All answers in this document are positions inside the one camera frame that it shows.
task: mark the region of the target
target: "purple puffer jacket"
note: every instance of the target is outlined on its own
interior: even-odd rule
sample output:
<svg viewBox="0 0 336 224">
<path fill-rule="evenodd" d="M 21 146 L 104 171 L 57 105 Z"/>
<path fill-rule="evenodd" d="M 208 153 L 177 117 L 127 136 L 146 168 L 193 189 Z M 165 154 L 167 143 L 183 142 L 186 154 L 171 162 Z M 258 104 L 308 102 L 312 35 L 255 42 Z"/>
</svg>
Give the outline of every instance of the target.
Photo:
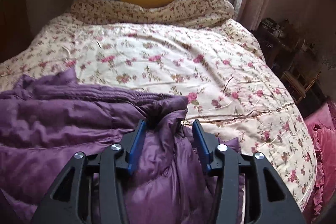
<svg viewBox="0 0 336 224">
<path fill-rule="evenodd" d="M 29 223 L 75 152 L 102 152 L 144 119 L 148 130 L 139 167 L 124 187 L 130 223 L 207 223 L 216 179 L 202 174 L 191 129 L 180 123 L 187 101 L 79 85 L 73 69 L 38 80 L 22 76 L 13 90 L 0 94 L 3 196 Z M 237 139 L 226 144 L 239 148 Z"/>
</svg>

